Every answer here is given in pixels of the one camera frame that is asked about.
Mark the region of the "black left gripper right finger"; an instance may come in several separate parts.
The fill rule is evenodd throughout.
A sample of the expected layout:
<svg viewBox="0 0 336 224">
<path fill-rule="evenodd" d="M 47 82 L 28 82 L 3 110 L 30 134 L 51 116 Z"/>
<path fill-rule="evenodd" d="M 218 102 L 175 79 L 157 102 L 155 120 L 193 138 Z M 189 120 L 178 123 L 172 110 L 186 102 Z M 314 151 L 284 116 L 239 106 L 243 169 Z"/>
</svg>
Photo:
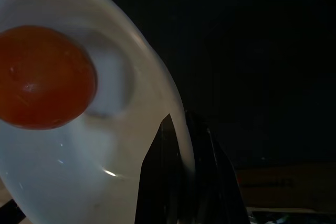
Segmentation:
<svg viewBox="0 0 336 224">
<path fill-rule="evenodd" d="M 231 161 L 204 118 L 185 116 L 195 158 L 196 223 L 248 223 Z"/>
</svg>

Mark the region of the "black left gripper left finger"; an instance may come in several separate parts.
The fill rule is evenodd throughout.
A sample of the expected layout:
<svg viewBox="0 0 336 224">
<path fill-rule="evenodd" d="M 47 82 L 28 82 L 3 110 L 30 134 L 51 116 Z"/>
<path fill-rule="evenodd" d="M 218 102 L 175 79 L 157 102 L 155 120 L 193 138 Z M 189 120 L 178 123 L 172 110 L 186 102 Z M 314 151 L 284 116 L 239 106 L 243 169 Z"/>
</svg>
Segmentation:
<svg viewBox="0 0 336 224">
<path fill-rule="evenodd" d="M 135 223 L 177 223 L 182 177 L 176 132 L 167 115 L 141 165 Z"/>
</svg>

